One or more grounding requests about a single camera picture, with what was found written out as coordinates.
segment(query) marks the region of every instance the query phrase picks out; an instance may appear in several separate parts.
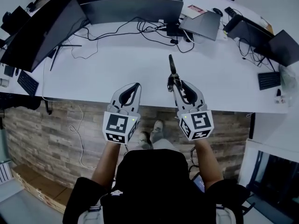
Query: person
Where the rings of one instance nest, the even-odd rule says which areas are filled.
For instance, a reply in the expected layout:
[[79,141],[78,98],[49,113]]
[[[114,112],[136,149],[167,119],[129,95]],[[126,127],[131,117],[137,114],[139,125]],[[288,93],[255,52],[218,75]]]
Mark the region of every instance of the person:
[[206,139],[195,141],[205,192],[189,178],[188,164],[163,136],[158,120],[148,136],[142,132],[143,149],[127,152],[119,164],[112,188],[120,144],[108,142],[91,180],[78,178],[65,209],[63,223],[76,224],[79,216],[101,205],[99,223],[216,223],[216,205],[229,208],[236,223],[243,223],[242,203],[249,192],[224,180]]

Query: white desk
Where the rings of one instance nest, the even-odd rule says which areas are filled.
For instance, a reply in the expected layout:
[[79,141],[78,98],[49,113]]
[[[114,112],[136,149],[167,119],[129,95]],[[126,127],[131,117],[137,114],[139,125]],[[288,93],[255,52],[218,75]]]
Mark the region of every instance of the white desk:
[[[224,9],[228,6],[239,10],[247,18],[259,23],[260,16],[230,0],[185,0],[184,6],[194,4],[203,9],[220,9],[228,22]],[[93,35],[114,32],[123,23],[107,23],[91,26]],[[122,27],[120,32],[136,32],[136,23]],[[82,29],[77,34],[85,34]],[[153,40],[169,42],[156,33],[146,34]],[[72,44],[81,44],[74,48],[73,55],[87,57],[96,51],[96,41],[72,36]],[[188,50],[191,43],[181,40],[181,50]],[[98,53],[88,59],[74,59],[71,48],[62,48],[50,72],[51,59],[43,61],[31,76],[40,85],[36,92],[42,95],[43,66],[44,97],[64,98],[85,101],[110,102],[113,93],[126,84],[139,82],[142,86],[141,105],[175,107],[173,95],[167,91],[167,78],[170,75],[168,55],[172,54],[180,77],[192,83],[204,94],[207,106],[211,110],[236,112],[286,113],[287,104],[277,105],[274,97],[277,87],[260,91],[257,73],[268,72],[263,66],[256,67],[242,60],[239,49],[232,39],[215,42],[204,39],[201,45],[195,45],[191,52],[180,53],[177,47],[168,47],[151,42],[138,35],[113,36],[99,40]],[[18,85],[14,76],[8,88],[0,87],[1,92],[26,94]]]

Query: black mouse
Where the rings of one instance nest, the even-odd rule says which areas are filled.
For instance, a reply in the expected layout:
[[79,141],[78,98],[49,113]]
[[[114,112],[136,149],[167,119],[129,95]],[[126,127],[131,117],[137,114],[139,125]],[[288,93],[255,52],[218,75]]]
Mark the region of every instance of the black mouse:
[[223,17],[222,11],[220,11],[218,8],[213,8],[213,11]]

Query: black sleeve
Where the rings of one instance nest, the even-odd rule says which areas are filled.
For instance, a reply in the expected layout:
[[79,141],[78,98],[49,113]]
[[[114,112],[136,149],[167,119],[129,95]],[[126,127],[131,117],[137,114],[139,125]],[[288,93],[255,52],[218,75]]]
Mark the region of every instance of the black sleeve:
[[243,224],[242,204],[250,196],[249,190],[234,180],[222,180],[209,187],[206,195],[214,203],[231,209],[235,214],[236,223]]
[[107,191],[98,183],[84,177],[78,178],[65,208],[63,224],[77,224],[79,216],[105,194]]

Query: laptop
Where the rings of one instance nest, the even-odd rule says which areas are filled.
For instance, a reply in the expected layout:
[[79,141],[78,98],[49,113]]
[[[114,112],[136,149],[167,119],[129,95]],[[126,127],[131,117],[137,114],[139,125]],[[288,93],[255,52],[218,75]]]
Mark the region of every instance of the laptop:
[[207,11],[194,19],[185,17],[179,28],[216,41],[220,18],[219,14]]

